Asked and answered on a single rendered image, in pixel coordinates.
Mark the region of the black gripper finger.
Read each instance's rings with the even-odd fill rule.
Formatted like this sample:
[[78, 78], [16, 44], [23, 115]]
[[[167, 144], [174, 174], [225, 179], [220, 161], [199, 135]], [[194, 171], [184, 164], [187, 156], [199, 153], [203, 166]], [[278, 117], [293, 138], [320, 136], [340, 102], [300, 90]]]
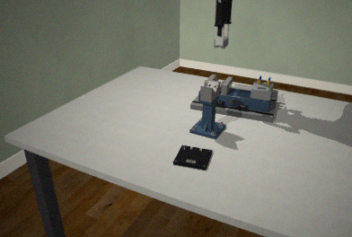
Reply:
[[216, 0], [216, 45], [223, 46], [224, 45], [224, 19], [226, 7], [228, 7], [229, 0], [226, 0], [226, 4], [224, 4], [224, 0]]
[[228, 37], [229, 35], [229, 24], [231, 24], [231, 13], [232, 13], [232, 1], [229, 0], [228, 7], [226, 8], [225, 12], [225, 19], [224, 19], [224, 36]]

